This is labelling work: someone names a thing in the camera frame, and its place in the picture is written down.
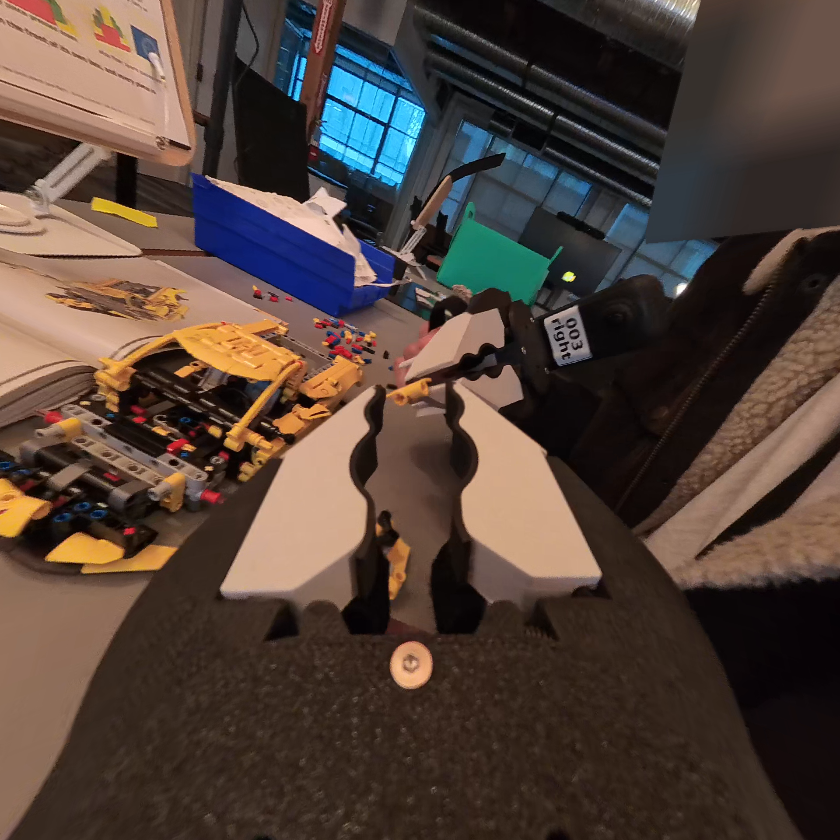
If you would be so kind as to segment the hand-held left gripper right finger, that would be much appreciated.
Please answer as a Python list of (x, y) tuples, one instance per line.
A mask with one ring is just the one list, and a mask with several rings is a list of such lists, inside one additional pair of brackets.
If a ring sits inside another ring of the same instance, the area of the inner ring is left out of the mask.
[(488, 603), (533, 607), (602, 580), (542, 448), (461, 384), (447, 388), (454, 445), (465, 446), (455, 525), (467, 581)]

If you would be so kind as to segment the yellow tape strip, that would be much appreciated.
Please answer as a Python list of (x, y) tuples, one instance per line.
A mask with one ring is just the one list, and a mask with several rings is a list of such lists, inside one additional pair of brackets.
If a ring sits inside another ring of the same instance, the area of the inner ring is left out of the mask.
[(159, 223), (155, 215), (146, 213), (131, 206), (126, 206), (104, 198), (94, 197), (90, 201), (90, 209), (97, 214), (121, 218), (126, 222), (137, 224), (144, 228), (158, 228)]

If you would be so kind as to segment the black monitor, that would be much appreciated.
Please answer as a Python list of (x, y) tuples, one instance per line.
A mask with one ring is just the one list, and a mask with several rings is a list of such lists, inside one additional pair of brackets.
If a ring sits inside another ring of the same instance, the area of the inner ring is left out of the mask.
[(310, 197), (305, 107), (241, 59), (232, 86), (238, 182), (303, 203)]

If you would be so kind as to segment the white document stand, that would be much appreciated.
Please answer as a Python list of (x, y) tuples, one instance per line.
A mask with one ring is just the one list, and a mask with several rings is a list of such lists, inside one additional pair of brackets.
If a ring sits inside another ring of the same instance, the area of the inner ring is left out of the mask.
[(169, 63), (150, 58), (163, 98), (164, 127), (138, 132), (100, 115), (2, 81), (2, 120), (66, 139), (78, 146), (24, 194), (2, 192), (2, 250), (19, 255), (135, 257), (140, 248), (58, 205), (80, 181), (114, 154), (183, 167), (193, 160), (196, 134), (182, 50), (172, 8), (164, 6)]

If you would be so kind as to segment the yellow brick subassembly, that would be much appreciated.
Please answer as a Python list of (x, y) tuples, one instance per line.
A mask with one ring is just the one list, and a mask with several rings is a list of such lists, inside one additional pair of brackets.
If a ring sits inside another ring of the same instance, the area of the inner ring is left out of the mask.
[(392, 514), (388, 510), (382, 510), (376, 519), (375, 539), (389, 564), (388, 594), (393, 602), (406, 582), (411, 549), (396, 530)]

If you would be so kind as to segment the blue plastic bin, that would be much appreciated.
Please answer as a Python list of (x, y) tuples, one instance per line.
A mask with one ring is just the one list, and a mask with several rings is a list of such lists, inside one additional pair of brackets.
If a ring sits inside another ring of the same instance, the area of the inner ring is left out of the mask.
[(385, 298), (392, 286), (393, 255), (361, 243), (361, 255), (375, 279), (357, 286), (352, 255), (204, 175), (192, 175), (192, 209), (199, 249), (329, 315), (369, 307)]

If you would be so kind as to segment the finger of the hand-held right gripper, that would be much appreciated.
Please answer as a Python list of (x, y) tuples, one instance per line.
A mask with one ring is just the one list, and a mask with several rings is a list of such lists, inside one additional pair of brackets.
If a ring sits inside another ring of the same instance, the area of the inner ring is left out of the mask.
[(506, 344), (505, 323), (498, 308), (465, 311), (446, 321), (403, 366), (403, 385), (429, 380), (429, 387), (460, 382), (465, 387), (509, 387), (509, 367), (480, 367)]
[(447, 385), (461, 385), (497, 412), (523, 400), (522, 384), (512, 367), (506, 364), (496, 376), (482, 373), (474, 379), (467, 376), (440, 382), (430, 379), (425, 390), (410, 399), (419, 416), (445, 413)]

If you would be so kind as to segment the grey desk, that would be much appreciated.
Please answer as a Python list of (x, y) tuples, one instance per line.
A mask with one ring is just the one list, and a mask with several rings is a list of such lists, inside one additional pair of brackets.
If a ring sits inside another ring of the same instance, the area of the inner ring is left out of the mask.
[[(159, 227), (145, 228), (93, 213), (64, 201), (79, 217), (142, 248), (236, 299), (260, 305), (287, 321), (291, 334), (314, 347), (319, 311), (302, 303), (252, 300), (258, 281), (244, 271), (198, 252), (193, 221), (158, 214)], [(378, 333), (380, 348), (367, 385), (392, 382), (389, 365), (415, 340), (425, 322), (390, 301), (350, 316), (357, 327)], [(455, 477), (448, 465), (451, 435), (442, 415), (416, 416), (411, 407), (385, 407), (377, 438), (379, 467), (369, 482), (377, 509), (389, 510), (412, 548), (407, 582), (392, 604), (389, 632), (431, 634), (435, 629), (428, 590), (431, 563), (448, 524)], [(64, 576), (42, 574), (2, 551), (1, 584), (1, 823), (12, 832), (37, 794), (67, 737), (81, 699), (104, 650), (127, 611), (147, 585), (148, 574)]]

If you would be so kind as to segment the yellow brick car model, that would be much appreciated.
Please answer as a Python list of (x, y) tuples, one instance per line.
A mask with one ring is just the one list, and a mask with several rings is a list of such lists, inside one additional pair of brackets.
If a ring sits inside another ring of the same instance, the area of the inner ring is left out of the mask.
[(156, 571), (163, 514), (199, 513), (324, 423), (365, 365), (284, 322), (211, 322), (102, 359), (93, 386), (2, 449), (2, 548), (56, 574)]

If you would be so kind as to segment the white paper bags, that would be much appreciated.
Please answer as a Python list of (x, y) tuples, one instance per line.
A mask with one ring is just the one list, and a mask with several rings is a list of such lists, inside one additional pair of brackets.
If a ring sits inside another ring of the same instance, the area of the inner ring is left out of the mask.
[(405, 279), (394, 279), (394, 268), (379, 271), (363, 255), (362, 243), (350, 231), (347, 224), (339, 224), (337, 216), (346, 209), (346, 204), (331, 196), (323, 187), (313, 197), (301, 203), (290, 196), (273, 192), (262, 192), (255, 188), (221, 181), (206, 176), (209, 184), (220, 188), (258, 208), (264, 214), (276, 217), (322, 242), (351, 255), (354, 259), (354, 280), (356, 287), (390, 288), (407, 283)]

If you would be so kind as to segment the brown pillar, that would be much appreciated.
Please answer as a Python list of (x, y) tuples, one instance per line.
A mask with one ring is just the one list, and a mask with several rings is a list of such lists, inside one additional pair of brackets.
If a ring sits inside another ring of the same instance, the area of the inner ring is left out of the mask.
[(317, 4), (299, 97), (306, 111), (308, 146), (314, 145), (319, 130), (345, 6), (345, 1), (319, 1)]

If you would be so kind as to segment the pile of small coloured pins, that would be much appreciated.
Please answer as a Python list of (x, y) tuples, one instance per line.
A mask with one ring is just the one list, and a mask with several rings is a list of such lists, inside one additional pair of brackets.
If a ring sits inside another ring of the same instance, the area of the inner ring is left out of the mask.
[(379, 345), (372, 329), (354, 324), (346, 317), (317, 310), (280, 290), (252, 286), (250, 293), (255, 301), (278, 309), (281, 319), (288, 321), (292, 317), (308, 317), (312, 330), (321, 335), (322, 350), (331, 360), (345, 359), (358, 365), (371, 365), (379, 355), (383, 359), (389, 358), (389, 353), (383, 345)]

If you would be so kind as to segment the large paned window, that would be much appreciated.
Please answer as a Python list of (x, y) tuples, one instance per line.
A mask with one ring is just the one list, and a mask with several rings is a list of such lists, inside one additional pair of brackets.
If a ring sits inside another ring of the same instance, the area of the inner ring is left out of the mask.
[(396, 190), (425, 120), (424, 106), (392, 52), (345, 30), (335, 49), (309, 168), (343, 186), (367, 177)]

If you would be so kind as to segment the open instruction booklet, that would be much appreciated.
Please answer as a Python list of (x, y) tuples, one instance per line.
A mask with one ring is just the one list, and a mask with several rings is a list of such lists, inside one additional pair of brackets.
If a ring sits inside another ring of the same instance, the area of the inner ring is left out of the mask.
[(2, 250), (2, 426), (58, 407), (93, 373), (178, 329), (280, 320), (164, 262)]

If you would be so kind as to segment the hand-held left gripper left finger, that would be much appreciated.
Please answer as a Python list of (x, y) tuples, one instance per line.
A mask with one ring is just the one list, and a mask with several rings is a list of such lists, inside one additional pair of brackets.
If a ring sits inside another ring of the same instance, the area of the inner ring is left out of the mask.
[(229, 601), (281, 600), (339, 608), (375, 581), (359, 572), (373, 547), (375, 509), (365, 488), (377, 467), (386, 391), (368, 388), (281, 459), (220, 586)]

